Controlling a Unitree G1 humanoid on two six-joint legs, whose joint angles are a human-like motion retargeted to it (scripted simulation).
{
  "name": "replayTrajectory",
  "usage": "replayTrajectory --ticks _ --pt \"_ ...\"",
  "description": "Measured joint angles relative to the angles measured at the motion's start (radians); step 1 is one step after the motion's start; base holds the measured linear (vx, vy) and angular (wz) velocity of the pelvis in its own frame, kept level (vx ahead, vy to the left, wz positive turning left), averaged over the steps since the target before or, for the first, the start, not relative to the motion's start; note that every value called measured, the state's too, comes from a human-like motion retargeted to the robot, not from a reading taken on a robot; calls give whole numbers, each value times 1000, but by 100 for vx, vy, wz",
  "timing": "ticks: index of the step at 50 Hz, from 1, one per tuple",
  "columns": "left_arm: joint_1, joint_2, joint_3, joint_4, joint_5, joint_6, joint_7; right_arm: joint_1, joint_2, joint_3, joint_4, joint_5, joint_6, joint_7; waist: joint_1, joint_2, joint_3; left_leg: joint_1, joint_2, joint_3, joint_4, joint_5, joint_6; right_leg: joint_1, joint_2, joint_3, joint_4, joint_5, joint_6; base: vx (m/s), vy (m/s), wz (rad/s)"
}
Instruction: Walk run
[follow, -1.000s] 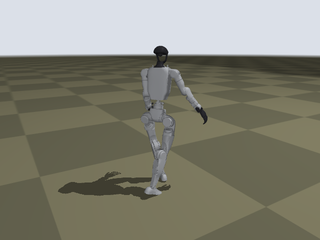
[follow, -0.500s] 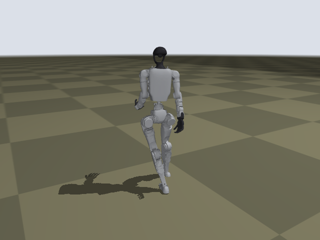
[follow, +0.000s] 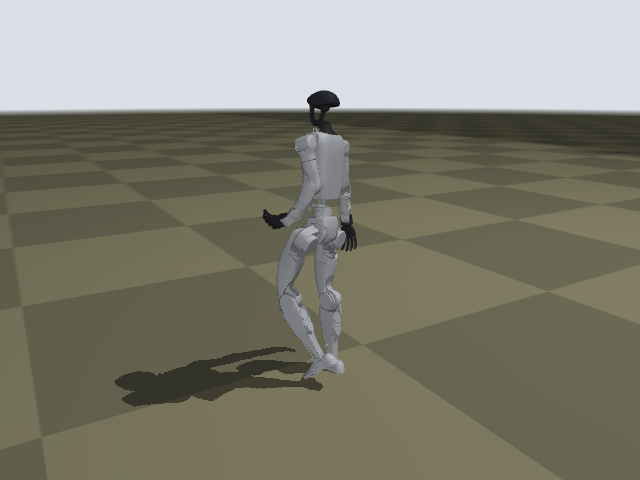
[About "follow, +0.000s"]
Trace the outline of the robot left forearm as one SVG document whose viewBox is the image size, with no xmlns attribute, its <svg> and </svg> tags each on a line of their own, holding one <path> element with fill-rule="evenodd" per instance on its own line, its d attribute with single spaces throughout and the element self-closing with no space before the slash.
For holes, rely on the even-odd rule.
<svg viewBox="0 0 640 480">
<path fill-rule="evenodd" d="M 299 221 L 302 218 L 302 214 L 306 212 L 308 207 L 312 206 L 315 190 L 316 187 L 314 183 L 308 181 L 303 184 L 297 201 L 294 203 L 293 207 L 286 212 L 288 215 L 285 218 L 280 219 L 281 223 L 285 227 L 289 227 L 294 222 Z"/>
</svg>

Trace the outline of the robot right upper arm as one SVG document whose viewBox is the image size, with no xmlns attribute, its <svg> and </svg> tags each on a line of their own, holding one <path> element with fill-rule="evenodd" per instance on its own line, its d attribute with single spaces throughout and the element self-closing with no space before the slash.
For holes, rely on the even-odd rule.
<svg viewBox="0 0 640 480">
<path fill-rule="evenodd" d="M 348 141 L 344 140 L 345 143 L 345 159 L 344 159 L 344 175 L 343 175 L 343 184 L 342 184 L 342 190 L 345 190 L 349 187 L 349 159 L 348 159 L 348 154 L 349 154 L 349 150 L 350 150 L 350 145 L 348 143 Z"/>
</svg>

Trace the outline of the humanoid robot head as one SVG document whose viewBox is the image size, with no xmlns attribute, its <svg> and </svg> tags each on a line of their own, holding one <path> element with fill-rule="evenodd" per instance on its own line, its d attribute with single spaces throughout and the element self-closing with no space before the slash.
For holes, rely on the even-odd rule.
<svg viewBox="0 0 640 480">
<path fill-rule="evenodd" d="M 332 107 L 338 107 L 340 105 L 340 101 L 338 97 L 330 91 L 318 91 L 313 93 L 307 98 L 307 102 L 310 106 L 310 120 L 314 126 L 318 126 L 320 128 L 319 132 L 329 133 L 331 135 L 337 135 L 332 127 L 330 122 L 323 121 L 325 113 Z M 314 118 L 314 109 L 320 109 L 320 117 L 318 120 Z"/>
</svg>

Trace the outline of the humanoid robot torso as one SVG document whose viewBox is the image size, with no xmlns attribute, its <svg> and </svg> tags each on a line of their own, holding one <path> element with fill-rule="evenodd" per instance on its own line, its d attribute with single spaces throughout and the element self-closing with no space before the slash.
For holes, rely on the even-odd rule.
<svg viewBox="0 0 640 480">
<path fill-rule="evenodd" d="M 307 218 L 306 227 L 312 225 L 317 227 L 321 234 L 318 244 L 327 244 L 334 241 L 338 235 L 338 219 L 332 216 L 332 207 L 327 204 L 327 199 L 338 199 L 340 196 L 344 175 L 345 143 L 341 135 L 331 135 L 319 130 L 320 128 L 313 128 L 313 132 L 306 134 L 316 135 L 315 156 L 321 180 L 321 190 L 313 196 L 313 199 L 319 199 L 319 203 L 312 204 L 313 216 Z M 308 177 L 302 169 L 303 184 L 307 180 Z"/>
</svg>

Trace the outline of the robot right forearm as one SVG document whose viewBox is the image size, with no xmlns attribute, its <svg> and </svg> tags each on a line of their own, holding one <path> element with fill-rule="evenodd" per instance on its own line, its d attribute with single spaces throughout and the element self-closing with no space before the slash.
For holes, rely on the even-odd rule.
<svg viewBox="0 0 640 480">
<path fill-rule="evenodd" d="M 339 208 L 338 211 L 341 216 L 342 223 L 350 223 L 349 215 L 351 214 L 351 187 L 349 182 L 349 187 L 345 190 L 340 191 L 340 196 L 338 198 Z"/>
</svg>

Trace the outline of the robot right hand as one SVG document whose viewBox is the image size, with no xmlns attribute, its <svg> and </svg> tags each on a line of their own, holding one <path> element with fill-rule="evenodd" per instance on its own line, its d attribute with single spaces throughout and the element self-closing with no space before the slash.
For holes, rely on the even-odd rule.
<svg viewBox="0 0 640 480">
<path fill-rule="evenodd" d="M 341 220 L 341 216 L 340 216 L 340 220 Z M 350 251 L 352 250 L 352 248 L 353 248 L 353 239 L 354 239 L 354 249 L 356 249 L 356 247 L 357 247 L 356 232 L 355 232 L 354 228 L 352 227 L 352 224 L 353 224 L 352 214 L 349 215 L 349 221 L 350 221 L 350 223 L 342 223 L 341 222 L 341 225 L 342 225 L 341 230 L 346 233 L 346 239 L 345 239 L 345 242 L 347 240 L 347 246 L 346 246 L 346 250 L 345 250 L 346 252 L 349 249 L 349 244 L 350 243 L 351 243 Z M 349 243 L 349 238 L 350 238 L 350 243 Z M 344 242 L 341 250 L 344 249 L 345 242 Z"/>
</svg>

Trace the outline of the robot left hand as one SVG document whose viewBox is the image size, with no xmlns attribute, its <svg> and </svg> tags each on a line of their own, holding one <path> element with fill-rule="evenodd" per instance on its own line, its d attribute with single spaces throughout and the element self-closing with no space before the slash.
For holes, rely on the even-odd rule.
<svg viewBox="0 0 640 480">
<path fill-rule="evenodd" d="M 266 209 L 264 209 L 263 211 L 264 211 L 264 214 L 262 218 L 265 220 L 266 223 L 268 223 L 269 226 L 272 226 L 272 229 L 279 229 L 281 227 L 285 227 L 281 223 L 280 219 L 285 218 L 288 215 L 288 213 L 282 213 L 277 216 L 277 215 L 271 215 L 270 213 L 267 212 Z"/>
</svg>

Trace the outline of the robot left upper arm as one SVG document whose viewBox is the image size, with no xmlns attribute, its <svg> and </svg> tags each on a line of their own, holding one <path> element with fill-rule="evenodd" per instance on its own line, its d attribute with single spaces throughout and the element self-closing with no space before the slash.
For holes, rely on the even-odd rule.
<svg viewBox="0 0 640 480">
<path fill-rule="evenodd" d="M 300 157 L 303 172 L 308 177 L 306 182 L 310 181 L 316 187 L 314 195 L 321 190 L 321 180 L 315 156 L 316 148 L 316 135 L 306 135 L 295 140 L 295 150 Z"/>
</svg>

